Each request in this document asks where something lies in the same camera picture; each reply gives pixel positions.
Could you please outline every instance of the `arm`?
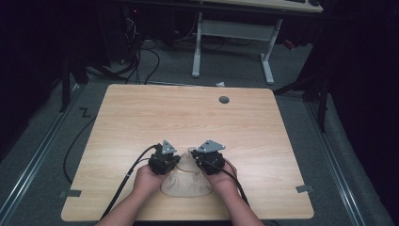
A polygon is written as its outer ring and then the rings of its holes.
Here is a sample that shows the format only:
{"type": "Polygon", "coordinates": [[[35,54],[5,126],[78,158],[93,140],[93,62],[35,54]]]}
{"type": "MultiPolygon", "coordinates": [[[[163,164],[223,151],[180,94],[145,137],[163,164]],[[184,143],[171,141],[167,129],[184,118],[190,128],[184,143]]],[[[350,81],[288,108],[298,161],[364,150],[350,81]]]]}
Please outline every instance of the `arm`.
{"type": "Polygon", "coordinates": [[[148,165],[139,168],[132,192],[96,225],[132,226],[145,200],[159,189],[167,176],[155,175],[148,165]]]}
{"type": "MultiPolygon", "coordinates": [[[[229,164],[226,164],[223,169],[234,175],[235,169],[232,169],[229,164]]],[[[237,185],[229,175],[224,172],[214,175],[207,175],[206,173],[203,174],[205,175],[206,179],[208,179],[214,192],[220,196],[226,205],[232,225],[263,226],[263,223],[241,198],[237,190],[237,185]]]]}

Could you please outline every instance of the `metal bracket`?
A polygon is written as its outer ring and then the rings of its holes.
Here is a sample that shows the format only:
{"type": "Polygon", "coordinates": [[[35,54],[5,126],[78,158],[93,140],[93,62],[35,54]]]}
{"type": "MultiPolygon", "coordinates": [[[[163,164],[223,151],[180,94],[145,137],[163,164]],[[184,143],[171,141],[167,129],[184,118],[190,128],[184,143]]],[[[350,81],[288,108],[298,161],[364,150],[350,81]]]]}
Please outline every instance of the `metal bracket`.
{"type": "Polygon", "coordinates": [[[296,191],[298,193],[302,193],[302,192],[305,192],[305,191],[308,192],[308,193],[311,193],[311,192],[314,191],[314,189],[313,189],[313,186],[303,185],[303,186],[297,186],[296,187],[296,191]]]}
{"type": "Polygon", "coordinates": [[[81,194],[82,194],[81,190],[72,190],[72,189],[71,190],[63,190],[59,194],[59,198],[65,199],[67,197],[80,197],[81,194]]]}
{"type": "Polygon", "coordinates": [[[164,143],[162,145],[162,154],[168,154],[168,153],[176,153],[177,150],[166,140],[164,140],[164,143]]]}
{"type": "Polygon", "coordinates": [[[224,150],[226,147],[224,145],[221,145],[219,143],[216,143],[212,141],[211,139],[208,139],[203,143],[199,148],[197,148],[197,152],[199,153],[213,153],[217,152],[220,150],[224,150]]]}

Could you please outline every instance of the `black controller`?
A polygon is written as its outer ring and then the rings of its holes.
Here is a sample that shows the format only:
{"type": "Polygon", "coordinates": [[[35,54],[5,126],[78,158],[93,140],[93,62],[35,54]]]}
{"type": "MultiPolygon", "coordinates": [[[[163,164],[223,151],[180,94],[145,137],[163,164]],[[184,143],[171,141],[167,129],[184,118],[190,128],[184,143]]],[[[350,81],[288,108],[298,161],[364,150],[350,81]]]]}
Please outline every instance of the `black controller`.
{"type": "Polygon", "coordinates": [[[177,152],[167,141],[164,140],[164,145],[158,144],[156,151],[151,155],[149,166],[156,175],[165,175],[173,170],[180,161],[180,156],[173,155],[177,152]]]}
{"type": "Polygon", "coordinates": [[[225,149],[225,146],[208,139],[191,154],[196,160],[197,166],[204,170],[206,174],[212,175],[218,174],[225,165],[223,154],[218,152],[223,149],[225,149]]]}

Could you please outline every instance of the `table top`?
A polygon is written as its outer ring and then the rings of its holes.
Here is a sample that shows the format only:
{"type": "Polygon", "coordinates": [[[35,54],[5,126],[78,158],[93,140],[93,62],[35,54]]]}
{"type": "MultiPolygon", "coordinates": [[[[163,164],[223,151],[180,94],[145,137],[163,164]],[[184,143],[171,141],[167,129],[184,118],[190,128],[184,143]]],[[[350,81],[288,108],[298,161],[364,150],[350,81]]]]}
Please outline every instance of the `table top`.
{"type": "MultiPolygon", "coordinates": [[[[304,182],[270,89],[111,85],[72,183],[72,189],[82,193],[67,198],[62,218],[100,219],[139,155],[164,139],[178,150],[176,154],[207,139],[225,145],[221,153],[236,166],[238,180],[259,218],[313,216],[308,194],[296,191],[304,182]],[[230,101],[220,103],[221,96],[230,101]]],[[[134,171],[117,203],[132,190],[135,177],[134,171]]],[[[174,198],[158,191],[137,217],[217,219],[229,215],[214,192],[174,198]]]]}
{"type": "Polygon", "coordinates": [[[305,3],[297,3],[287,0],[202,0],[203,2],[234,4],[246,7],[274,8],[301,12],[323,12],[321,6],[312,6],[308,0],[305,3]]]}

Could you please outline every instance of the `cable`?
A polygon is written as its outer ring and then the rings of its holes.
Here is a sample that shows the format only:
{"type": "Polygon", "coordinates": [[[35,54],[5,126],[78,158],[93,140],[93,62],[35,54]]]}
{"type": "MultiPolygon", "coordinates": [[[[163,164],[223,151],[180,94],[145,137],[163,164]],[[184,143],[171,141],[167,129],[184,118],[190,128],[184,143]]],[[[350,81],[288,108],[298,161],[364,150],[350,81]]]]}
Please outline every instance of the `cable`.
{"type": "Polygon", "coordinates": [[[93,75],[93,76],[95,76],[95,77],[104,76],[103,73],[94,72],[94,71],[90,70],[89,68],[85,68],[85,71],[86,71],[86,73],[88,73],[89,75],[93,75]]]}
{"type": "Polygon", "coordinates": [[[144,40],[144,42],[155,42],[155,45],[150,47],[150,48],[141,48],[142,50],[150,50],[150,49],[155,49],[156,47],[158,47],[158,41],[157,40],[144,40]]]}
{"type": "Polygon", "coordinates": [[[260,42],[259,40],[249,40],[247,43],[239,43],[236,41],[231,41],[229,39],[225,39],[225,42],[228,44],[233,44],[233,45],[239,45],[239,46],[249,46],[251,44],[256,44],[258,42],[260,42]]]}
{"type": "Polygon", "coordinates": [[[126,81],[125,81],[125,84],[128,84],[128,83],[129,83],[130,77],[132,77],[132,75],[133,75],[135,72],[137,73],[137,71],[138,71],[138,64],[140,63],[140,58],[141,58],[141,56],[140,56],[140,49],[138,49],[138,58],[137,58],[137,56],[135,57],[136,66],[135,66],[135,68],[132,70],[132,72],[127,76],[126,81]]]}
{"type": "Polygon", "coordinates": [[[177,41],[175,41],[174,43],[179,45],[179,46],[182,46],[182,47],[191,47],[191,46],[194,46],[196,44],[195,41],[191,41],[190,44],[181,44],[181,43],[178,43],[177,41]]]}
{"type": "Polygon", "coordinates": [[[138,159],[135,161],[135,163],[133,164],[133,166],[129,169],[129,171],[126,173],[126,176],[123,178],[123,181],[120,183],[120,187],[118,188],[117,192],[114,195],[114,198],[112,199],[112,201],[108,204],[108,207],[106,208],[105,212],[103,213],[103,216],[101,218],[104,218],[109,211],[111,211],[112,206],[114,206],[115,202],[117,201],[118,197],[120,196],[121,191],[123,190],[124,186],[126,185],[127,180],[130,178],[130,175],[132,174],[133,170],[135,169],[135,166],[141,162],[141,158],[143,157],[144,154],[146,154],[149,150],[154,149],[157,147],[157,145],[159,144],[155,144],[152,145],[151,147],[149,147],[148,149],[146,149],[139,157],[138,159]]]}
{"type": "MultiPolygon", "coordinates": [[[[229,166],[231,166],[232,170],[234,171],[234,168],[232,167],[232,165],[228,161],[225,161],[225,162],[227,162],[229,164],[229,166]]],[[[241,187],[241,184],[238,181],[236,176],[234,177],[233,175],[231,175],[231,173],[227,172],[226,170],[224,170],[222,168],[219,168],[219,167],[215,166],[214,164],[212,164],[210,162],[204,161],[204,163],[206,163],[206,164],[210,165],[211,167],[213,167],[215,169],[218,169],[218,170],[226,173],[227,175],[229,175],[234,180],[235,184],[237,185],[238,190],[240,191],[240,194],[241,194],[241,198],[244,200],[244,202],[246,202],[246,204],[248,206],[250,206],[249,202],[248,202],[248,199],[247,199],[247,196],[246,196],[246,193],[244,192],[244,189],[241,187]]]]}
{"type": "MultiPolygon", "coordinates": [[[[232,164],[231,164],[229,161],[227,161],[226,158],[225,158],[225,162],[226,162],[227,164],[229,164],[229,166],[232,168],[232,171],[234,172],[235,178],[237,178],[237,173],[235,173],[235,170],[234,170],[234,167],[232,166],[232,164]]],[[[276,224],[276,225],[279,226],[279,223],[278,223],[277,221],[275,221],[275,220],[268,220],[268,221],[273,222],[274,224],[276,224]]]]}
{"type": "Polygon", "coordinates": [[[141,41],[136,41],[133,45],[129,45],[129,56],[131,57],[131,62],[129,64],[129,66],[127,66],[126,68],[118,71],[118,72],[111,72],[109,71],[107,68],[103,67],[102,65],[98,65],[95,62],[91,62],[85,58],[83,58],[82,56],[76,56],[77,58],[79,58],[85,65],[92,67],[93,69],[97,70],[99,73],[93,72],[92,70],[86,68],[86,72],[93,74],[95,76],[108,76],[112,79],[115,80],[123,80],[126,82],[126,78],[121,76],[124,73],[127,73],[129,71],[133,71],[136,69],[136,67],[138,66],[138,60],[137,60],[137,56],[136,56],[136,50],[140,49],[142,45],[141,41]]]}
{"type": "Polygon", "coordinates": [[[150,77],[153,75],[153,73],[155,73],[155,71],[158,69],[159,67],[159,63],[161,61],[161,59],[159,58],[159,56],[151,49],[146,49],[147,51],[152,52],[153,54],[155,54],[155,56],[158,58],[158,62],[156,63],[155,68],[152,70],[152,72],[147,76],[146,80],[144,81],[144,85],[147,85],[147,82],[149,81],[150,77]]]}
{"type": "MultiPolygon", "coordinates": [[[[138,64],[141,60],[141,49],[138,49],[138,64]]],[[[136,85],[141,85],[140,75],[138,75],[138,64],[136,68],[136,85]]]]}
{"type": "MultiPolygon", "coordinates": [[[[220,39],[220,37],[206,37],[207,39],[204,39],[204,40],[207,40],[207,41],[209,41],[210,43],[215,43],[215,41],[212,41],[212,40],[219,40],[220,39]]],[[[201,48],[202,49],[204,49],[204,50],[209,50],[209,51],[216,51],[216,50],[219,50],[219,49],[221,49],[223,46],[224,46],[224,44],[225,44],[225,39],[224,38],[221,38],[221,43],[219,44],[219,46],[217,46],[216,48],[207,48],[207,47],[205,47],[204,45],[203,45],[204,43],[201,43],[201,48]]]]}
{"type": "Polygon", "coordinates": [[[93,119],[91,119],[91,120],[85,125],[85,127],[83,127],[83,129],[80,130],[79,134],[77,134],[77,136],[74,138],[72,144],[70,145],[70,147],[68,148],[67,153],[66,153],[65,156],[64,156],[64,163],[63,163],[62,168],[63,168],[63,170],[64,170],[65,178],[68,180],[68,182],[70,182],[70,184],[72,184],[72,179],[71,179],[71,177],[68,175],[68,172],[67,172],[67,159],[68,159],[68,156],[70,155],[70,152],[71,152],[71,149],[72,149],[74,143],[75,143],[75,142],[77,141],[77,139],[83,134],[83,132],[86,130],[86,128],[88,128],[88,126],[89,126],[92,122],[94,122],[94,120],[95,120],[96,118],[97,118],[97,116],[93,117],[93,119]]]}
{"type": "Polygon", "coordinates": [[[199,17],[199,14],[196,13],[196,16],[195,16],[195,18],[194,18],[193,25],[191,26],[191,29],[190,29],[190,31],[187,33],[187,35],[184,36],[183,38],[178,39],[178,40],[175,40],[175,41],[179,41],[179,40],[189,40],[189,39],[192,39],[192,38],[194,38],[194,37],[197,36],[197,35],[193,35],[193,36],[189,37],[189,36],[191,35],[191,33],[193,33],[194,27],[196,27],[196,23],[197,23],[198,17],[199,17]]]}
{"type": "Polygon", "coordinates": [[[145,161],[145,160],[150,160],[150,158],[143,158],[143,159],[141,159],[141,160],[138,161],[138,162],[140,163],[140,162],[145,161]]]}
{"type": "Polygon", "coordinates": [[[133,30],[132,40],[130,40],[129,34],[124,33],[124,35],[125,35],[125,37],[126,37],[126,39],[127,39],[128,46],[130,47],[130,46],[131,46],[131,41],[134,41],[134,40],[135,40],[135,36],[136,36],[136,24],[135,24],[135,22],[134,22],[132,19],[130,19],[130,18],[125,18],[125,20],[131,23],[130,26],[127,28],[127,32],[129,32],[130,29],[132,29],[132,26],[135,27],[135,29],[133,30]]]}

